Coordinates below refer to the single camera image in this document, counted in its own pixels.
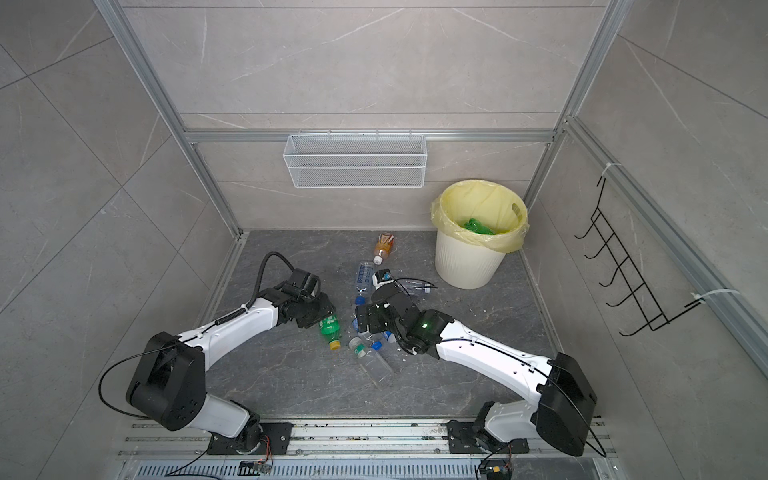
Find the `metal vent grille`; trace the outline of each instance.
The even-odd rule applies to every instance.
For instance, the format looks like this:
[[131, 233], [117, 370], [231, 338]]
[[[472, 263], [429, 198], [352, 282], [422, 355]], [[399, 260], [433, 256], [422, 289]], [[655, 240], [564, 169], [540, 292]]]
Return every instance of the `metal vent grille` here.
[[[410, 460], [283, 460], [275, 464], [269, 478], [473, 478], [478, 459], [410, 459]], [[135, 480], [155, 480], [184, 465], [183, 461], [144, 461]], [[238, 476], [240, 460], [200, 460], [186, 468], [188, 475], [215, 475], [222, 479]]]

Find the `wire mesh basket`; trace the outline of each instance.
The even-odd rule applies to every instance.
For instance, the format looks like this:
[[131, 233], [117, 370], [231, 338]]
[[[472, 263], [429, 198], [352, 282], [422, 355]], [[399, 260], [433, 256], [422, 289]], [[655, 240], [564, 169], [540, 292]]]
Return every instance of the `wire mesh basket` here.
[[423, 187], [427, 143], [419, 134], [296, 134], [283, 158], [296, 188]]

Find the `marble tile wall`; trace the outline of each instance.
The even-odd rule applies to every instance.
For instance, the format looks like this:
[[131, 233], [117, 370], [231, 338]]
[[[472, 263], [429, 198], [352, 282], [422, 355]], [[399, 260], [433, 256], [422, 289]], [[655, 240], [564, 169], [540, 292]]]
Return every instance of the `marble tile wall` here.
[[[584, 358], [589, 369], [600, 363], [590, 379], [606, 400], [607, 425], [629, 478], [759, 478], [768, 382], [711, 310], [699, 306], [655, 332], [620, 334], [643, 324], [640, 310], [631, 300], [607, 306], [624, 298], [627, 287], [620, 277], [608, 288], [599, 285], [609, 282], [615, 263], [606, 250], [594, 260], [584, 257], [601, 246], [594, 231], [575, 238], [589, 227], [599, 177], [593, 160], [566, 140], [531, 209], [525, 254], [566, 353]], [[610, 186], [601, 209], [661, 309], [676, 315], [694, 288]], [[623, 271], [639, 284], [631, 268]], [[648, 295], [640, 302], [651, 315], [658, 311]], [[626, 389], [637, 390], [644, 409]]]
[[98, 376], [193, 325], [232, 243], [95, 6], [54, 3], [0, 5], [0, 478], [107, 478]]
[[[188, 128], [552, 128], [605, 2], [122, 5]], [[429, 227], [450, 181], [524, 193], [543, 147], [434, 143], [422, 189], [310, 191], [293, 188], [281, 145], [199, 146], [246, 229]]]
[[604, 10], [539, 0], [260, 3], [126, 6], [185, 118], [219, 128], [553, 127]]
[[768, 4], [672, 4], [635, 4], [580, 117], [768, 319]]

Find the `white trash can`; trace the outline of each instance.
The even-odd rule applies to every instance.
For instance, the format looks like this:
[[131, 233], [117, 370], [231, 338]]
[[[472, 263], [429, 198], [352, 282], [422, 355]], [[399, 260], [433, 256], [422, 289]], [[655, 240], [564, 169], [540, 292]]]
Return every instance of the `white trash can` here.
[[457, 288], [470, 290], [490, 282], [505, 255], [437, 233], [435, 268], [443, 280]]
[[[474, 218], [496, 235], [462, 227]], [[507, 253], [522, 247], [528, 232], [528, 211], [512, 190], [485, 180], [464, 180], [446, 188], [432, 202], [432, 223], [438, 228], [435, 268], [449, 284], [475, 289], [491, 281]]]

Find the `green bottle in trash can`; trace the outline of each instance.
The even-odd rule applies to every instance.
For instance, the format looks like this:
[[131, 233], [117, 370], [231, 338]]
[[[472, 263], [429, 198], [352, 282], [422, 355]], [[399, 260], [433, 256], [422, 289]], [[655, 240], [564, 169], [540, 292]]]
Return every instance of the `green bottle in trash can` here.
[[480, 220], [476, 218], [470, 218], [464, 223], [464, 228], [470, 232], [480, 233], [481, 235], [496, 235], [496, 232], [486, 227]]

